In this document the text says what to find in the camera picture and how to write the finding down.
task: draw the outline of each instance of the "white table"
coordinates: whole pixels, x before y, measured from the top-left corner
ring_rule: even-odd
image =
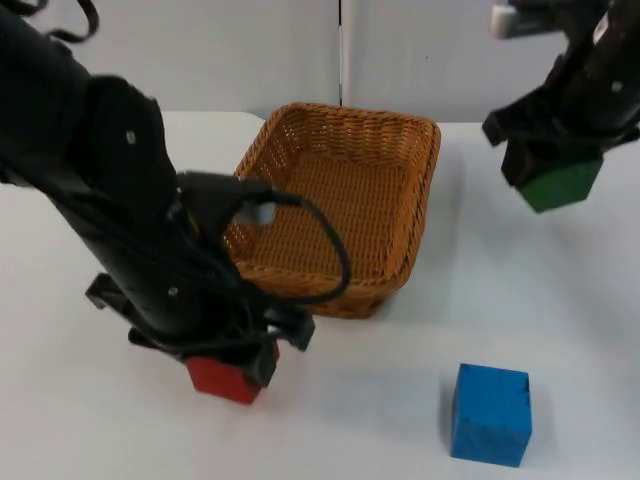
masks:
[[[262,121],[168,113],[179,168],[230,172]],[[0,189],[0,478],[614,479],[640,471],[638,146],[591,198],[534,215],[477,124],[442,125],[409,284],[369,322],[320,319],[250,408],[195,393],[83,296],[97,262],[40,195]],[[513,470],[449,457],[458,364],[528,371]]]

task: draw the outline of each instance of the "basket rim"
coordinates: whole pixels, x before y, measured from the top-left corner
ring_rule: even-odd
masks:
[[[330,112],[332,115],[345,115],[345,116],[365,116],[372,117],[375,116],[379,119],[392,118],[392,119],[402,119],[404,121],[412,121],[423,124],[425,127],[428,127],[432,130],[432,134],[429,135],[429,139],[431,141],[431,145],[434,146],[435,149],[435,159],[437,160],[437,155],[440,150],[441,143],[441,131],[438,127],[437,123],[427,117],[420,117],[417,115],[404,114],[391,112],[387,110],[369,110],[364,108],[357,107],[343,107],[338,105],[325,105],[319,103],[303,103],[303,102],[294,102],[287,105],[284,105],[277,110],[275,110],[271,116],[265,121],[264,125],[260,129],[260,132],[256,136],[254,142],[251,144],[246,154],[244,155],[242,161],[238,165],[234,175],[237,175],[241,168],[246,168],[252,165],[258,158],[260,158],[263,150],[266,148],[267,140],[271,134],[271,132],[280,124],[284,116],[292,111],[292,110],[326,110],[328,113]],[[429,191],[429,187],[431,184],[431,180],[433,178],[433,171],[435,169],[436,161],[426,161],[424,165],[420,168],[420,175],[416,175],[416,183],[421,189],[424,189],[423,195],[427,195]],[[414,235],[414,231],[416,228],[419,228],[420,220],[421,220],[421,212],[420,209],[417,209],[415,214],[412,217],[411,226],[407,229],[407,235],[404,238],[404,241],[407,245],[407,250],[414,245],[416,242],[416,236]],[[409,279],[411,269],[413,264],[415,263],[415,256],[405,255],[402,263],[398,265],[393,271],[389,272],[384,276],[378,277],[368,277],[368,278],[352,278],[351,283],[349,284],[348,294],[352,296],[362,296],[363,298],[371,297],[371,288],[375,287],[376,295],[385,295],[387,293],[395,292],[400,286],[402,286]],[[326,281],[326,282],[337,282],[339,280],[339,276],[336,275],[327,275],[324,273],[305,273],[297,270],[290,270],[285,268],[273,267],[270,265],[264,265],[260,263],[251,262],[248,260],[239,260],[235,259],[237,266],[242,270],[243,277],[247,280],[251,280],[252,276],[251,272],[255,272],[256,274],[263,272],[270,272],[278,276],[286,276],[288,279],[295,281],[298,285],[315,285],[318,280]]]

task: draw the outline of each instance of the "blue cube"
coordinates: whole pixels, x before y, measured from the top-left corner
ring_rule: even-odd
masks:
[[[451,428],[451,456],[519,467],[533,430],[529,375],[460,365]]]

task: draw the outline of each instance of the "brown wicker basket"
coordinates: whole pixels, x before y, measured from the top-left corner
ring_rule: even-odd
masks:
[[[291,104],[271,115],[235,174],[318,206],[351,257],[345,295],[314,313],[366,318],[409,279],[440,148],[432,121],[390,112]],[[335,287],[340,264],[305,210],[278,207],[266,227],[232,224],[227,246],[244,278],[280,295]]]

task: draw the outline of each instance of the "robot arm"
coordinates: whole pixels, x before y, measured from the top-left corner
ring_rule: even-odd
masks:
[[[97,14],[80,3],[90,35]],[[131,324],[132,343],[188,367],[214,360],[216,371],[231,368],[252,388],[265,387],[275,341],[300,350],[309,343],[314,324],[302,306],[329,301],[349,283],[339,237],[313,205],[268,183],[176,174],[157,102],[121,78],[90,75],[59,41],[82,36],[45,36],[18,15],[45,5],[0,1],[0,181],[49,197],[107,271],[87,295]],[[333,291],[282,298],[241,278],[224,247],[226,227],[243,211],[268,222],[282,203],[310,210],[334,243],[343,277]]]
[[[502,171],[537,212],[584,200],[604,154],[640,138],[640,2],[509,0],[494,7],[500,38],[563,31],[544,85],[483,125],[508,141]]]

